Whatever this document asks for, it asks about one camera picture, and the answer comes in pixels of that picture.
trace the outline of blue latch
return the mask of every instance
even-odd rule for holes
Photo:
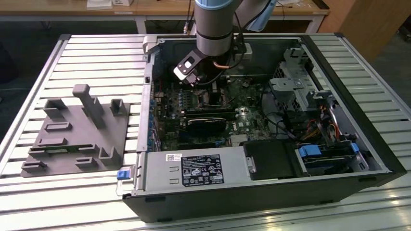
[[[361,151],[359,146],[358,146],[357,143],[351,143],[351,148],[353,148],[353,151],[354,151],[355,153],[358,153],[358,152]]]
[[[131,170],[121,170],[118,172],[118,180],[130,180]]]
[[[321,155],[322,151],[318,145],[306,145],[298,149],[301,156],[314,156],[314,155]]]

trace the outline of motherboard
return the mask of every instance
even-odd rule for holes
[[[231,78],[215,95],[174,83],[165,91],[161,84],[157,89],[163,151],[239,146],[243,141],[274,137],[258,102],[262,85],[253,84],[251,78]]]

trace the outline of barcode sticker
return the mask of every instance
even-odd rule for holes
[[[181,161],[182,160],[182,154],[167,154],[166,155],[166,161]]]

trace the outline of wooden table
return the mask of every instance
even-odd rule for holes
[[[135,21],[138,32],[147,34],[149,20],[185,20],[189,0],[135,0],[131,6],[88,11],[87,0],[0,0],[0,21]],[[313,0],[277,7],[270,20],[310,21],[307,33],[315,33],[330,10]]]

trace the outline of white label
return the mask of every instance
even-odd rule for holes
[[[182,154],[167,154],[166,161],[182,161]]]
[[[131,11],[115,11],[115,14],[134,14]]]

